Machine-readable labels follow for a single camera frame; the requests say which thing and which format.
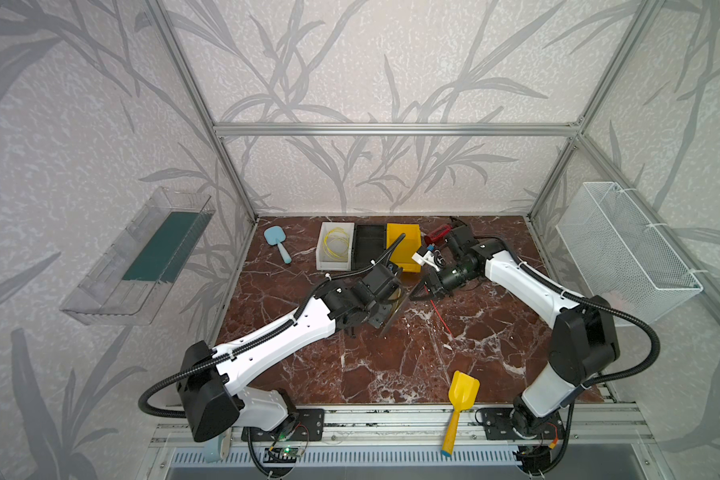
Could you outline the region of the pink object in basket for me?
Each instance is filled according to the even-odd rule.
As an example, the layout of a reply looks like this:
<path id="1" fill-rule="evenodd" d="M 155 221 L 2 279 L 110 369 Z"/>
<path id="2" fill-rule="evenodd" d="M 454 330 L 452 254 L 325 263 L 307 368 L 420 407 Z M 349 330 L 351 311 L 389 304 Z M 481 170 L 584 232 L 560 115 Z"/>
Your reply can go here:
<path id="1" fill-rule="evenodd" d="M 606 298 L 612 305 L 624 304 L 627 298 L 619 291 L 609 291 L 603 293 L 602 296 Z"/>

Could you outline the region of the clear plastic wall tray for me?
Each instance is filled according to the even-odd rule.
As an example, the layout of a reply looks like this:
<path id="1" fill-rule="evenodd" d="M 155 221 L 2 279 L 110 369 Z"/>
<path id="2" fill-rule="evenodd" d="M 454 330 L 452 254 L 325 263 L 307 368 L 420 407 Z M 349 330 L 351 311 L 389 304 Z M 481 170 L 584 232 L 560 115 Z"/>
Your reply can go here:
<path id="1" fill-rule="evenodd" d="M 61 312 L 87 326 L 151 324 L 215 212 L 209 194 L 157 188 Z"/>

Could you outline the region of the red black spray bottle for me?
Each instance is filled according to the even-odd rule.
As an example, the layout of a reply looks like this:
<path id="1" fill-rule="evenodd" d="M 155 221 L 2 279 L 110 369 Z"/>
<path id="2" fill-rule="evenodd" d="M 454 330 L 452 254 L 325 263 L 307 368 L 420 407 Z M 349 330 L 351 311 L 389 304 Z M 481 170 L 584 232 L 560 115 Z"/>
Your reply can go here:
<path id="1" fill-rule="evenodd" d="M 423 242 L 426 246 L 439 245 L 445 241 L 445 237 L 455 228 L 465 226 L 466 223 L 458 217 L 450 216 L 449 222 L 436 227 L 434 230 L 426 233 Z"/>

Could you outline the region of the black plastic bin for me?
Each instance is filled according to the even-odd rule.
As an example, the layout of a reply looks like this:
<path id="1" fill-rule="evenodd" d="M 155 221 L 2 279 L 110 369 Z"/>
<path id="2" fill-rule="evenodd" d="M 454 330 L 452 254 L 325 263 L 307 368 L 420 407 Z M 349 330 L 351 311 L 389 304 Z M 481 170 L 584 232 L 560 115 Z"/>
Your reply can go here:
<path id="1" fill-rule="evenodd" d="M 386 248 L 386 226 L 384 224 L 360 224 L 354 226 L 351 269 L 359 270 L 369 266 Z"/>

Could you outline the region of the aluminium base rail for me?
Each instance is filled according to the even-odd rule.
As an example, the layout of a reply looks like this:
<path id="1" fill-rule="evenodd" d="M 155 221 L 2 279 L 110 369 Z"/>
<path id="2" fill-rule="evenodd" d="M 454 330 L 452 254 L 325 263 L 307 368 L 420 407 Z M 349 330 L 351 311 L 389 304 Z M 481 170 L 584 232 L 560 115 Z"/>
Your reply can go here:
<path id="1" fill-rule="evenodd" d="M 461 414 L 454 451 L 441 446 L 452 409 L 427 405 L 318 405 L 289 440 L 266 433 L 247 436 L 239 428 L 205 444 L 193 442 L 177 421 L 158 425 L 143 459 L 142 479 L 164 479 L 172 468 L 240 468 L 253 464 L 247 446 L 268 469 L 291 467 L 515 466 L 523 450 L 562 445 L 624 445 L 639 457 L 655 439 L 634 403 L 578 404 L 573 423 L 565 414 L 529 438 L 510 425 L 510 408 L 482 404 Z"/>

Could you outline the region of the teal toy shovel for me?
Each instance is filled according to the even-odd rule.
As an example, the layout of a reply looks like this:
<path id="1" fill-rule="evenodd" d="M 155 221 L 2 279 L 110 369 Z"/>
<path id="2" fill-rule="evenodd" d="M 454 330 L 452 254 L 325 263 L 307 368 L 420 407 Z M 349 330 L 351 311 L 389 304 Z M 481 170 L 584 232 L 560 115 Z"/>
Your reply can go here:
<path id="1" fill-rule="evenodd" d="M 278 249 L 282 261 L 288 265 L 292 262 L 292 258 L 285 248 L 284 242 L 286 240 L 285 231 L 280 226 L 272 226 L 264 231 L 266 242 L 270 246 L 274 246 Z"/>

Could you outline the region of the grey cable spool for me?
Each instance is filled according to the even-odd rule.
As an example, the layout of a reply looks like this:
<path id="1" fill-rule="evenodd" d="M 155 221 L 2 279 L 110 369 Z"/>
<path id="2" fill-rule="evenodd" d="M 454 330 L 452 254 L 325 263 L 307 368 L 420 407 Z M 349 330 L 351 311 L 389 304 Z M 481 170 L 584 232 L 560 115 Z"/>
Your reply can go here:
<path id="1" fill-rule="evenodd" d="M 409 290 L 401 289 L 399 291 L 398 297 L 394 299 L 391 303 L 391 310 L 389 312 L 389 315 L 379 332 L 380 337 L 385 337 L 392 329 L 396 321 L 402 316 L 409 304 L 409 296 Z"/>

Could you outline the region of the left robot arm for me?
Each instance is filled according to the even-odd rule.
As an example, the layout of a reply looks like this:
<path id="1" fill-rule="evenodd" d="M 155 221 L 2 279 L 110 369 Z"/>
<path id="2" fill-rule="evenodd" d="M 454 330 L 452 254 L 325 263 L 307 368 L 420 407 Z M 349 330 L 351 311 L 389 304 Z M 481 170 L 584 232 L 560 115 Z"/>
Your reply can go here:
<path id="1" fill-rule="evenodd" d="M 194 441 L 209 441 L 232 427 L 288 432 L 299 412 L 279 390 L 251 382 L 302 348 L 338 332 L 380 327 L 402 297 L 401 267 L 391 256 L 394 241 L 360 270 L 327 277 L 297 308 L 237 340 L 210 347 L 199 341 L 184 354 L 181 369 L 148 387 L 137 401 L 141 412 L 187 421 Z"/>

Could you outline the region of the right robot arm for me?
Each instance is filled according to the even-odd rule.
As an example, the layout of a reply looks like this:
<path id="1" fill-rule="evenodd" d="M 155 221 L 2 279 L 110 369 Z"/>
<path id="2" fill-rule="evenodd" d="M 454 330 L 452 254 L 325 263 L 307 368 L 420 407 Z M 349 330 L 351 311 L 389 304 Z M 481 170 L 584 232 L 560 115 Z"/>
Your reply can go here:
<path id="1" fill-rule="evenodd" d="M 452 262 L 433 245 L 412 253 L 423 271 L 412 300 L 442 299 L 473 280 L 486 279 L 521 300 L 552 331 L 546 366 L 513 402 L 511 422 L 519 436 L 536 436 L 590 387 L 633 377 L 658 360 L 661 342 L 649 324 L 600 296 L 584 297 L 564 288 L 522 260 L 503 239 L 477 238 L 468 225 L 453 222 L 444 242 Z M 620 356 L 616 319 L 641 329 L 649 339 L 649 352 L 637 365 L 607 374 L 605 368 Z"/>

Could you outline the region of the yellow plastic bin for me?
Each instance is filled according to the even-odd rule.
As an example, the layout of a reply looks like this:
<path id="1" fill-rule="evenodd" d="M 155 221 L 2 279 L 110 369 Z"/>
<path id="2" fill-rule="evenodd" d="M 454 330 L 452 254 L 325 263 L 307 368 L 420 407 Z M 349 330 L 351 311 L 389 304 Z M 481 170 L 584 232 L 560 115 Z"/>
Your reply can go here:
<path id="1" fill-rule="evenodd" d="M 418 224 L 387 223 L 386 247 L 390 247 L 398 237 L 405 237 L 392 253 L 390 260 L 401 267 L 405 273 L 419 273 L 421 266 L 413 260 L 413 255 L 422 246 L 421 229 Z"/>

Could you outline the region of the white plastic bin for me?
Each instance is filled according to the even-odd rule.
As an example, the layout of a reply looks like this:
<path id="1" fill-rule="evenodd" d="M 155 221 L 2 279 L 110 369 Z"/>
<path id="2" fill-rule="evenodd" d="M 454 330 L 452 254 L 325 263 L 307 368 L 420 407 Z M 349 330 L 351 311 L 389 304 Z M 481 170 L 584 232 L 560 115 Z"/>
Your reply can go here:
<path id="1" fill-rule="evenodd" d="M 354 223 L 323 222 L 316 247 L 319 271 L 349 271 L 354 237 Z"/>

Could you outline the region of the yellow toy shovel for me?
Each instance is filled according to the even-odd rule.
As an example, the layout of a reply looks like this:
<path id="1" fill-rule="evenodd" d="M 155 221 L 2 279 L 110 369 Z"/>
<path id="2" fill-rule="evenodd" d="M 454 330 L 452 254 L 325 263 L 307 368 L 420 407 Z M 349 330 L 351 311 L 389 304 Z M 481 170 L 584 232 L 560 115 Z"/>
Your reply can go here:
<path id="1" fill-rule="evenodd" d="M 480 382 L 461 371 L 455 371 L 448 392 L 453 411 L 446 429 L 441 447 L 441 454 L 451 457 L 456 441 L 460 415 L 474 406 L 479 392 Z"/>

